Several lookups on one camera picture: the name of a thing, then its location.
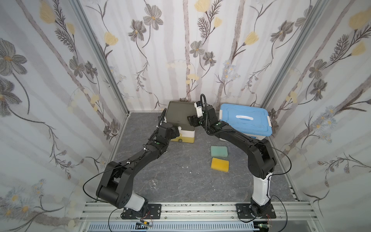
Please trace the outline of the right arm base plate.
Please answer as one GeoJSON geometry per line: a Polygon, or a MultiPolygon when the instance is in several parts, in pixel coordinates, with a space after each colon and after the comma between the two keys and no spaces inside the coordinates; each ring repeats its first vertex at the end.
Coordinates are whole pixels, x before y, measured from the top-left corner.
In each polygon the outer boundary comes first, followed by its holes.
{"type": "Polygon", "coordinates": [[[238,219],[275,219],[276,213],[270,202],[264,206],[259,206],[256,203],[236,204],[236,212],[238,219]]]}

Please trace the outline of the olive three-drawer cabinet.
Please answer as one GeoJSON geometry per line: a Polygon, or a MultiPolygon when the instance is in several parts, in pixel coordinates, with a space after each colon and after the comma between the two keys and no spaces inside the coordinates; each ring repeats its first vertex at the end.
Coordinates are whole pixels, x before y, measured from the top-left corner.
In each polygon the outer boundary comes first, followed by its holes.
{"type": "Polygon", "coordinates": [[[177,127],[180,135],[171,141],[194,143],[195,142],[195,127],[191,126],[187,117],[197,115],[196,108],[193,102],[170,101],[167,112],[166,121],[177,127]]]}

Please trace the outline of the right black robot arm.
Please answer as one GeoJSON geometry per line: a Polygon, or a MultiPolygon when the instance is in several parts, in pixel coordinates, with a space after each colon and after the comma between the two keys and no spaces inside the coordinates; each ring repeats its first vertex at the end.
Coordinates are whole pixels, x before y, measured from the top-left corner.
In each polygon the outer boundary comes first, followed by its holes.
{"type": "Polygon", "coordinates": [[[202,126],[208,135],[232,143],[247,155],[248,170],[254,176],[250,212],[254,217],[262,217],[271,207],[270,181],[277,164],[270,142],[266,139],[258,140],[247,136],[228,123],[219,120],[215,109],[207,103],[204,94],[200,95],[195,108],[197,115],[187,117],[190,125],[202,126]]]}

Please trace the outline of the green sponge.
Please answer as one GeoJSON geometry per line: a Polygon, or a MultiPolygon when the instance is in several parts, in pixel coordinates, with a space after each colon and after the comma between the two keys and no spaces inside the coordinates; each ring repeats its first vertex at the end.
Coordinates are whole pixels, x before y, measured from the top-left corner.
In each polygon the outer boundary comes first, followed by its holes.
{"type": "Polygon", "coordinates": [[[222,157],[228,156],[228,149],[226,146],[211,146],[211,157],[222,157]]]}

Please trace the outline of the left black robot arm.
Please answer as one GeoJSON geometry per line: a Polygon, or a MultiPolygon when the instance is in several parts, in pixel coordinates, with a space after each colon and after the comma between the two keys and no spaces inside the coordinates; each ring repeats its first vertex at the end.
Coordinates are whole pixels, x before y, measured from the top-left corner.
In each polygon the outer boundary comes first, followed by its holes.
{"type": "Polygon", "coordinates": [[[164,109],[158,117],[157,127],[141,151],[124,161],[111,161],[106,166],[96,190],[98,198],[119,209],[131,209],[139,217],[147,214],[148,200],[133,191],[133,183],[135,176],[166,153],[170,141],[180,135],[177,127],[165,122],[166,112],[164,109]]]}

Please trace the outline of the yellow sponge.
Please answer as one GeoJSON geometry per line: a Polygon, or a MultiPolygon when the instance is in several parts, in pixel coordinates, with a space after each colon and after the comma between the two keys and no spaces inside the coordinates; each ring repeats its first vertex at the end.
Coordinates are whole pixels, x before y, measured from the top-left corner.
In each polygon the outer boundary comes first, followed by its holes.
{"type": "Polygon", "coordinates": [[[224,159],[212,158],[211,168],[213,170],[227,173],[229,171],[229,161],[224,159]]]}

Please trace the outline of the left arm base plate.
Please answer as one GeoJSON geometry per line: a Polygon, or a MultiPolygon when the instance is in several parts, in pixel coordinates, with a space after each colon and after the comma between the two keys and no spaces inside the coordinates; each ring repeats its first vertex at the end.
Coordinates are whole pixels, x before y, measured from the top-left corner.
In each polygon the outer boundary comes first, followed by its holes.
{"type": "Polygon", "coordinates": [[[160,219],[161,204],[145,204],[140,211],[125,208],[121,213],[122,219],[160,219]]]}

